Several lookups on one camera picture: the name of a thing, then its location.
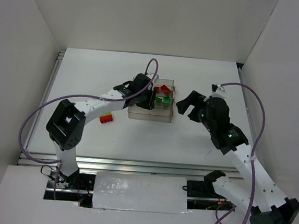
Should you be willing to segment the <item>small green square lego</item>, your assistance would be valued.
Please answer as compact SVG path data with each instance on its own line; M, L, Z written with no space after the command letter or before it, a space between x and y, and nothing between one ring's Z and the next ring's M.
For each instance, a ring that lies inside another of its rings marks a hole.
M168 96L165 96L165 97L163 98L163 104L170 104L170 103L171 103L171 98L168 97Z

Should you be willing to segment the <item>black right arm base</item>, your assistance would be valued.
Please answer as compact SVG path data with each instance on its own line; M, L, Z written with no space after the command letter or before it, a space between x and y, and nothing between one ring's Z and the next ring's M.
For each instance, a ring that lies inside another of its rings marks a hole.
M218 195L204 181L187 180L182 186L188 199L212 202L226 202L227 199Z

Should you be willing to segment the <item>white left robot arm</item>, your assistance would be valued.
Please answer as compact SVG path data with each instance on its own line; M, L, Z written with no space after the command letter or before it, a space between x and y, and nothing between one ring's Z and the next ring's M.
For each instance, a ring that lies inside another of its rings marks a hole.
M156 90L154 74L138 74L133 80L115 86L98 99L70 102L62 100L46 125L60 163L60 177L69 187L79 181L76 146L82 139L86 124L107 113L138 106L146 110L154 108Z

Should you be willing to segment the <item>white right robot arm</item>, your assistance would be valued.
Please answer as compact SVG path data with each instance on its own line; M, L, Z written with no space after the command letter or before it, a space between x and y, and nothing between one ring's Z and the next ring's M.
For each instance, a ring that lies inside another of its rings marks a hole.
M189 119L203 124L215 148L233 163L251 187L251 191L247 192L234 184L224 172L216 170L205 176L212 191L227 198L242 211L248 211L250 224L292 224L299 212L299 201L288 198L251 154L252 147L247 137L231 123L226 101L222 97L206 97L192 91L176 106L179 114L193 107L188 114Z

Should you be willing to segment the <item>green lego brick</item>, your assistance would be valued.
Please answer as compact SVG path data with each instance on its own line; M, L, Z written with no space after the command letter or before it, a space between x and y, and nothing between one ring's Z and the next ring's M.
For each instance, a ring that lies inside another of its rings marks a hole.
M161 98L158 98L158 97L155 97L155 102L156 102L156 103L162 103L162 99L161 99Z

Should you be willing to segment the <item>red lego brick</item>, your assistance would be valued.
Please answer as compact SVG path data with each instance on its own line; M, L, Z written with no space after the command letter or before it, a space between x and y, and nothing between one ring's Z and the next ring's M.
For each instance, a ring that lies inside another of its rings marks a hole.
M170 89L168 86L166 86L166 85L162 85L162 86L160 87L160 90L171 92L171 89Z

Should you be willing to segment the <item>lime and red lego block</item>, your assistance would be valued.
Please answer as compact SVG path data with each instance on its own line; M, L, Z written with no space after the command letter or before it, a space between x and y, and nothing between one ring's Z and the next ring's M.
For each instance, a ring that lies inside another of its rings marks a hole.
M106 113L102 116L99 117L100 123L104 124L104 123L109 123L109 122L113 122L113 114L112 112Z

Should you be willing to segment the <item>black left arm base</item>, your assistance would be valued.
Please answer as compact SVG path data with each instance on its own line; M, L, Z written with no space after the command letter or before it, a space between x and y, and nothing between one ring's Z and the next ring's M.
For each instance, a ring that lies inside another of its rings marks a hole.
M62 172L60 172L56 184L57 187L62 188L75 190L80 188L86 191L93 191L95 178L95 174L81 173L79 170L77 170L70 176L65 176Z

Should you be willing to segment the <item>white foam board cover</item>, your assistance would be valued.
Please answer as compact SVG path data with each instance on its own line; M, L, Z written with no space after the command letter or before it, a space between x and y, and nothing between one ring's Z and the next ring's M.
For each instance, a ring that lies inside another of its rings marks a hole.
M187 212L182 177L98 172L92 206L97 209L163 214Z

